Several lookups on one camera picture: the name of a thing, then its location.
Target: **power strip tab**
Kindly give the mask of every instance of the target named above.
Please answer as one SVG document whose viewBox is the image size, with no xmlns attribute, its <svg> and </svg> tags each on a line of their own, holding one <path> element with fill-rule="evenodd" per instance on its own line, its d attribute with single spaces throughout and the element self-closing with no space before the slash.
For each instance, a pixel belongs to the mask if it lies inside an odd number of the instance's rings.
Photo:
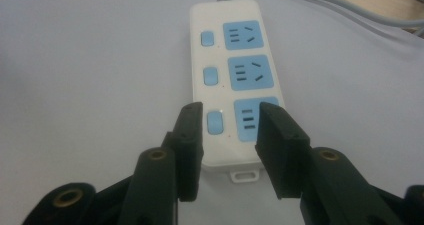
<svg viewBox="0 0 424 225">
<path fill-rule="evenodd" d="M 258 4 L 196 4 L 190 12 L 193 100 L 203 103 L 202 168 L 235 183 L 259 179 L 259 104 L 284 107 Z"/>
</svg>

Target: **white power strip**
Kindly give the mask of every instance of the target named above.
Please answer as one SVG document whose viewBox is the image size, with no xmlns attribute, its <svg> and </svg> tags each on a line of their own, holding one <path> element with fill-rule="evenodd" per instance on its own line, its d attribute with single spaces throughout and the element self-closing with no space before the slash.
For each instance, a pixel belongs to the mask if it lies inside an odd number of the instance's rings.
<svg viewBox="0 0 424 225">
<path fill-rule="evenodd" d="M 203 102 L 202 167 L 235 183 L 259 179 L 259 103 L 284 107 L 258 4 L 202 3 L 190 14 L 193 99 Z"/>
</svg>

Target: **white table surface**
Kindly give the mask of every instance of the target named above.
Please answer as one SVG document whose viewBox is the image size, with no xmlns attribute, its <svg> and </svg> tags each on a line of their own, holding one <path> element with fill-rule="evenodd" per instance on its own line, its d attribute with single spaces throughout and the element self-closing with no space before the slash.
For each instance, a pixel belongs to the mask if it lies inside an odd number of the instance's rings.
<svg viewBox="0 0 424 225">
<path fill-rule="evenodd" d="M 189 9 L 215 0 L 0 0 L 0 224 L 52 189 L 132 174 L 192 101 Z M 288 112 L 373 185 L 424 184 L 424 40 L 307 0 L 256 0 Z M 180 224 L 303 224 L 268 176 L 202 172 Z"/>
</svg>

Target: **brass screw insert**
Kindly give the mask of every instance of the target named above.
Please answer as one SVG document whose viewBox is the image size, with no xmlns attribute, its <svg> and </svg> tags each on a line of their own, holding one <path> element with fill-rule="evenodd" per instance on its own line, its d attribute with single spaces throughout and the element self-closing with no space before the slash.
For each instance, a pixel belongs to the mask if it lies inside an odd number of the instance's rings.
<svg viewBox="0 0 424 225">
<path fill-rule="evenodd" d="M 149 153 L 149 158 L 152 160 L 161 160 L 166 157 L 166 152 L 163 150 L 155 150 Z"/>
<path fill-rule="evenodd" d="M 334 153 L 330 150 L 319 151 L 319 155 L 321 155 L 321 157 L 323 157 L 323 158 L 325 158 L 329 161 L 337 161 L 340 158 L 337 153 Z"/>
<path fill-rule="evenodd" d="M 77 203 L 83 196 L 79 188 L 72 188 L 59 193 L 53 200 L 53 206 L 64 208 Z"/>
</svg>

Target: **screw hole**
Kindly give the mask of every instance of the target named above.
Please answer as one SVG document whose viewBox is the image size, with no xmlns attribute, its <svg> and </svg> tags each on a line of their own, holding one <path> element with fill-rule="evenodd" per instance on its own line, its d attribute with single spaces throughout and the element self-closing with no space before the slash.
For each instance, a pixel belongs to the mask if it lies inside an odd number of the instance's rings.
<svg viewBox="0 0 424 225">
<path fill-rule="evenodd" d="M 149 154 L 149 157 L 152 160 L 161 160 L 166 157 L 166 152 L 162 150 L 155 150 Z"/>
<path fill-rule="evenodd" d="M 53 200 L 53 206 L 64 208 L 69 207 L 82 198 L 83 192 L 79 188 L 68 189 L 59 193 Z"/>
<path fill-rule="evenodd" d="M 256 177 L 256 174 L 253 172 L 237 173 L 235 175 L 235 178 L 237 180 L 250 180 L 250 179 L 254 179 L 255 177 Z"/>
<path fill-rule="evenodd" d="M 323 158 L 325 158 L 329 161 L 339 160 L 339 155 L 337 155 L 336 153 L 329 151 L 329 150 L 320 151 L 319 154 L 321 155 L 321 157 L 323 157 Z"/>
<path fill-rule="evenodd" d="M 367 216 L 367 222 L 371 225 L 387 225 L 387 223 L 383 219 L 374 215 Z"/>
</svg>

